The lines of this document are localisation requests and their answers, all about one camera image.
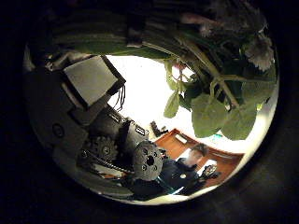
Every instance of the green leaf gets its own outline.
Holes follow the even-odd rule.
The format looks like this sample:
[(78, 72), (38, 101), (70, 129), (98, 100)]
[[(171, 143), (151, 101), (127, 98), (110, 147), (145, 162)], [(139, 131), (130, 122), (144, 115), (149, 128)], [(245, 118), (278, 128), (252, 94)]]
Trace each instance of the green leaf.
[(224, 75), (237, 75), (240, 76), (243, 72), (244, 64), (240, 60), (230, 61), (225, 63), (222, 69)]
[(144, 58), (151, 59), (165, 59), (169, 58), (169, 54), (163, 53), (157, 49), (151, 49), (148, 47), (142, 48), (129, 48), (125, 43), (113, 43), (113, 42), (86, 42), (76, 43), (69, 46), (69, 48), (78, 50), (84, 53), (90, 54), (110, 54), (117, 56), (135, 55)]
[(179, 95), (179, 105), (189, 111), (191, 111), (191, 104), (185, 101), (184, 97), (180, 94)]
[(209, 137), (222, 126), (227, 116), (225, 106), (210, 96), (201, 94), (192, 100), (192, 125), (196, 137)]
[(177, 82), (172, 77), (172, 62), (165, 61), (164, 67), (166, 70), (166, 82), (170, 88), (170, 90), (175, 91), (177, 89)]
[[(267, 79), (276, 80), (276, 69), (272, 65), (266, 74)], [(246, 104), (262, 104), (271, 97), (276, 81), (269, 82), (244, 82), (242, 84), (242, 95)]]
[(164, 110), (164, 116), (169, 119), (173, 118), (178, 112), (178, 107), (179, 107), (178, 91), (174, 91), (174, 93), (171, 94), (171, 96), (167, 101)]
[(231, 90), (235, 99), (242, 105), (244, 103), (242, 95), (242, 82), (239, 81), (226, 81), (228, 88)]
[(178, 89), (179, 89), (180, 91), (186, 91), (187, 89), (186, 89), (185, 82), (183, 82), (183, 81), (178, 81)]
[(242, 105), (233, 109), (228, 114), (221, 132), (231, 140), (244, 140), (252, 130), (256, 115), (256, 105)]
[(186, 103), (188, 105), (190, 105), (191, 100), (193, 98), (196, 98), (203, 92), (202, 86), (200, 85), (200, 83), (198, 81), (192, 82), (185, 86), (186, 86), (187, 90), (184, 92), (184, 99), (185, 99)]

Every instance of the gray machine part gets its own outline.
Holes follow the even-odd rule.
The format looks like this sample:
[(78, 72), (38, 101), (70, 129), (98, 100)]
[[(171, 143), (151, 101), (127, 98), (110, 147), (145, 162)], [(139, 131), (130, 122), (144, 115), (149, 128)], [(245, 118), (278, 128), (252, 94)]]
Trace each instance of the gray machine part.
[(135, 176), (146, 181), (158, 177), (163, 167), (160, 150), (151, 142), (141, 142), (135, 149), (133, 156)]
[(62, 88), (62, 71), (37, 68), (24, 76), (24, 93), (32, 126), (45, 148), (61, 148), (76, 159), (88, 133), (68, 115), (74, 108)]

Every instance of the white flower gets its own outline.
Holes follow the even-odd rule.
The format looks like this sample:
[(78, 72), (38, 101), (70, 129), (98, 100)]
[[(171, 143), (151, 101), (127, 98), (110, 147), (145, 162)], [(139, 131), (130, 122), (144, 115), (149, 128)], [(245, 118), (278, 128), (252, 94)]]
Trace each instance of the white flower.
[(261, 35), (249, 43), (245, 50), (245, 55), (248, 57), (249, 62), (253, 63), (260, 70), (265, 71), (270, 68), (274, 61), (274, 51), (271, 49), (271, 46), (271, 39)]

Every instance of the gear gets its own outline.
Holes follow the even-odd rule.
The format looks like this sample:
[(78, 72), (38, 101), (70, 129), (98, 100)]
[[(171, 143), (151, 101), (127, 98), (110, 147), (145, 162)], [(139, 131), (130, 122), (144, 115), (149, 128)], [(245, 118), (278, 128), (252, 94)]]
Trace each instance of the gear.
[(160, 150), (150, 141), (141, 142), (133, 155), (135, 176), (142, 180), (151, 181), (162, 171), (163, 160)]
[(90, 151), (96, 155), (97, 158), (104, 161), (114, 161), (118, 155), (114, 140), (104, 136), (91, 139)]

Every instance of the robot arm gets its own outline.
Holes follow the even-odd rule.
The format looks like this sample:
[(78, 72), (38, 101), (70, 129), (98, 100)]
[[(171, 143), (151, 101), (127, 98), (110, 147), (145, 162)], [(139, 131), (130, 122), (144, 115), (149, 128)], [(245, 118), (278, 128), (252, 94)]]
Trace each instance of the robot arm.
[(147, 181), (162, 169), (148, 132), (107, 103), (124, 82), (103, 56), (64, 70), (37, 67), (24, 76), (29, 118), (42, 146), (79, 183), (108, 195), (130, 192), (102, 179), (98, 164)]

